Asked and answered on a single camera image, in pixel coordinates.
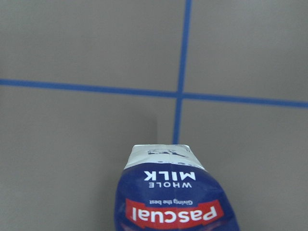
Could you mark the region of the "blue white milk carton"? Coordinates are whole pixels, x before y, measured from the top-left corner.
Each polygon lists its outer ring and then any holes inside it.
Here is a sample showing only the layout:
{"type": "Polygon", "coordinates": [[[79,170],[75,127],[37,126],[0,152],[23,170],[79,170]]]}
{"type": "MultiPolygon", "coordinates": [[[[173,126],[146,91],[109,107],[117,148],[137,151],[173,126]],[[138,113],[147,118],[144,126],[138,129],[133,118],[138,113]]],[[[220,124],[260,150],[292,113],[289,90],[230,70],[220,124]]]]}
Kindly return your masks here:
{"type": "Polygon", "coordinates": [[[237,231],[220,184],[188,145],[135,145],[115,195],[118,231],[237,231]]]}

